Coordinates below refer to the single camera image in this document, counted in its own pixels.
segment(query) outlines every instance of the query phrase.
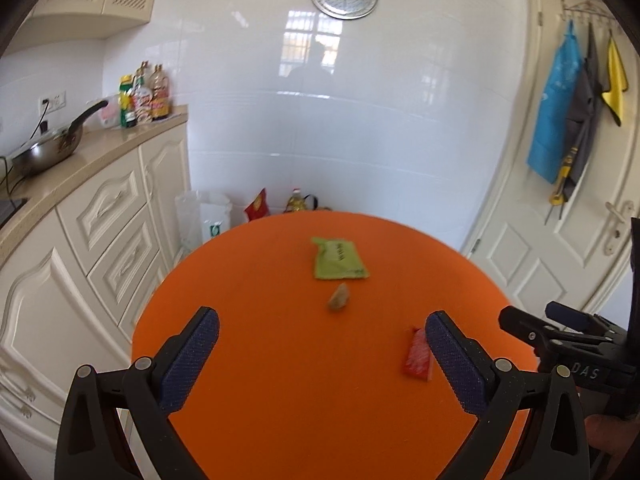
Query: screw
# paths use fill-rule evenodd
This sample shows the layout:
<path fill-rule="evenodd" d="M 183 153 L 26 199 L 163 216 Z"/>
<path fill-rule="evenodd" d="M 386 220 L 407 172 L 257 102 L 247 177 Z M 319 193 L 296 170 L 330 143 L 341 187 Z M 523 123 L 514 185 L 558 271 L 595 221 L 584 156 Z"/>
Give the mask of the screw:
<path fill-rule="evenodd" d="M 80 377 L 81 379 L 84 379 L 90 373 L 91 373 L 91 367 L 89 367 L 87 365 L 83 365 L 83 366 L 78 368 L 78 377 Z"/>
<path fill-rule="evenodd" d="M 511 362 L 507 361 L 507 359 L 497 359 L 495 361 L 495 367 L 501 372 L 509 372 L 512 368 Z"/>
<path fill-rule="evenodd" d="M 151 366 L 151 358 L 141 357 L 136 361 L 135 367 L 137 370 L 147 370 Z"/>
<path fill-rule="evenodd" d="M 556 372 L 558 372 L 559 376 L 565 377 L 565 378 L 567 378 L 568 376 L 571 375 L 571 372 L 569 371 L 569 368 L 567 368 L 564 365 L 558 365 L 556 367 Z"/>

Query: blue gripper pad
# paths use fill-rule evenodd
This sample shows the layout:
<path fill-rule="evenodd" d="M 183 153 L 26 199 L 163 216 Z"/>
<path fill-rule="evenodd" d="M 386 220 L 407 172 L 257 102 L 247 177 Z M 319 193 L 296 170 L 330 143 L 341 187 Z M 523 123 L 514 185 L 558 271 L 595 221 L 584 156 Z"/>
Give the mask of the blue gripper pad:
<path fill-rule="evenodd" d="M 444 311 L 431 314 L 424 330 L 462 409 L 482 416 L 495 392 L 491 358 L 476 341 L 466 338 Z"/>
<path fill-rule="evenodd" d="M 180 410 L 211 354 L 220 320 L 215 310 L 201 307 L 182 332 L 169 338 L 156 355 L 156 399 L 165 413 Z"/>
<path fill-rule="evenodd" d="M 568 326 L 577 332 L 589 330 L 589 314 L 579 312 L 557 301 L 546 304 L 545 315 L 558 323 Z"/>

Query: green packet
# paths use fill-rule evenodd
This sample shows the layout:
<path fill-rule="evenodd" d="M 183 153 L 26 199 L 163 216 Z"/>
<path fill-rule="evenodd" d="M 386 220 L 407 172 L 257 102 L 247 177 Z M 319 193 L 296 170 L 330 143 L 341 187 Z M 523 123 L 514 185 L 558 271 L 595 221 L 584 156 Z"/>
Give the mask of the green packet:
<path fill-rule="evenodd" d="M 358 256 L 353 242 L 348 240 L 325 240 L 311 238 L 318 246 L 316 269 L 318 280 L 343 280 L 345 278 L 368 278 L 369 271 Z"/>

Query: door hinge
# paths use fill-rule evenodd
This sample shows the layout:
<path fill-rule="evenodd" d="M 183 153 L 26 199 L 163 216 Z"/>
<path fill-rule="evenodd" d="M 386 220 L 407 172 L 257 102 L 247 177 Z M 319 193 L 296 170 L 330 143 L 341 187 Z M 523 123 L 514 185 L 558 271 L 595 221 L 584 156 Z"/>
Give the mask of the door hinge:
<path fill-rule="evenodd" d="M 474 244 L 473 247 L 471 247 L 471 252 L 469 254 L 473 254 L 478 250 L 478 246 L 480 245 L 480 238 L 478 238 L 478 240 L 476 240 L 476 243 Z"/>

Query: red wrapper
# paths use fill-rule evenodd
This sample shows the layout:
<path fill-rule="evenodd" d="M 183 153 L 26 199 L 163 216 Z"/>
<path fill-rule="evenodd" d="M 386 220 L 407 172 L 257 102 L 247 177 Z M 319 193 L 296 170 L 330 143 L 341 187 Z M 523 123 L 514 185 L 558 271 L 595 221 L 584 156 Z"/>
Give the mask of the red wrapper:
<path fill-rule="evenodd" d="M 255 197 L 254 201 L 246 207 L 244 212 L 246 213 L 246 217 L 249 219 L 249 222 L 251 220 L 257 220 L 258 218 L 269 216 L 271 213 L 269 212 L 269 206 L 267 205 L 267 190 L 263 189 L 258 193 L 258 196 Z"/>
<path fill-rule="evenodd" d="M 414 328 L 409 355 L 404 362 L 404 373 L 428 381 L 431 371 L 431 350 L 423 328 Z"/>

